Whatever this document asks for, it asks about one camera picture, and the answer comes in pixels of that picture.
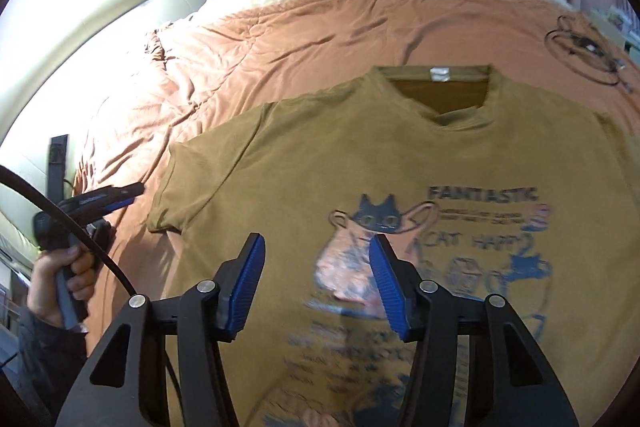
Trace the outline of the dark sleeve left forearm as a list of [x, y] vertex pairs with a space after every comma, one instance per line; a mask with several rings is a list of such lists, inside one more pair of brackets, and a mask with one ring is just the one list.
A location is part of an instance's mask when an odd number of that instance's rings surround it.
[[86, 333], [59, 329], [24, 308], [14, 388], [37, 426], [54, 426], [88, 359]]

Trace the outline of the person's left hand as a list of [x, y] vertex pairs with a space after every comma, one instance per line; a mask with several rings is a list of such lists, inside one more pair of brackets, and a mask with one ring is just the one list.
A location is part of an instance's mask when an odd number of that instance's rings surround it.
[[66, 288], [75, 300], [88, 303], [96, 290], [94, 256], [82, 246], [57, 251], [45, 251], [34, 264], [27, 294], [26, 307], [35, 317], [51, 326], [64, 327], [63, 314], [58, 301], [56, 276], [64, 268], [70, 268], [73, 276]]

